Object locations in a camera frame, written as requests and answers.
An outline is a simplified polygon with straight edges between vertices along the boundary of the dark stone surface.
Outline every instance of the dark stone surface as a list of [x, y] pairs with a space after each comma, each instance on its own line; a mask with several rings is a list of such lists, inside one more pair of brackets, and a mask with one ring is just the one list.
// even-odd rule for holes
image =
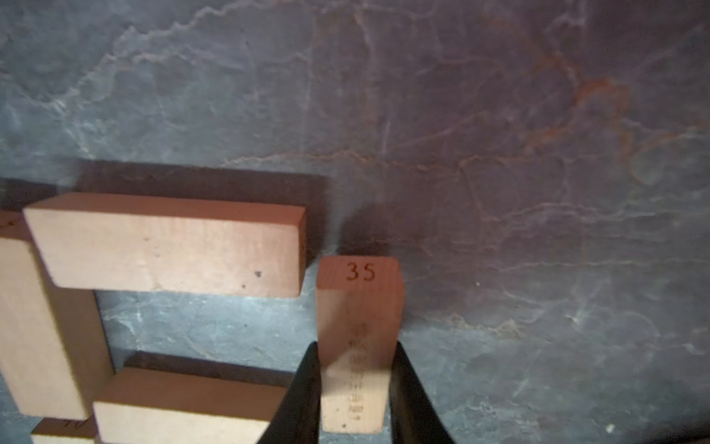
[[[307, 205], [391, 254], [460, 443], [643, 443], [710, 420], [710, 5], [0, 4], [0, 205], [78, 189]], [[295, 370], [298, 300], [101, 292], [135, 352]], [[0, 391], [0, 441], [37, 422]], [[324, 434], [384, 443], [388, 434]]]

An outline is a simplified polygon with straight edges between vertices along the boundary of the slate surface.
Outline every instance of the slate surface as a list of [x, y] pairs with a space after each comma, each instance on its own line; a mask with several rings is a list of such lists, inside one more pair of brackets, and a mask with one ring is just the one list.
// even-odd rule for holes
[[[312, 258], [400, 259], [401, 340], [459, 443], [687, 432], [710, 418], [709, 13], [6, 1], [0, 205], [66, 190], [307, 205]], [[114, 361], [292, 372], [315, 339], [315, 273], [298, 300], [100, 293]], [[2, 386], [0, 441], [29, 443], [37, 421]]]

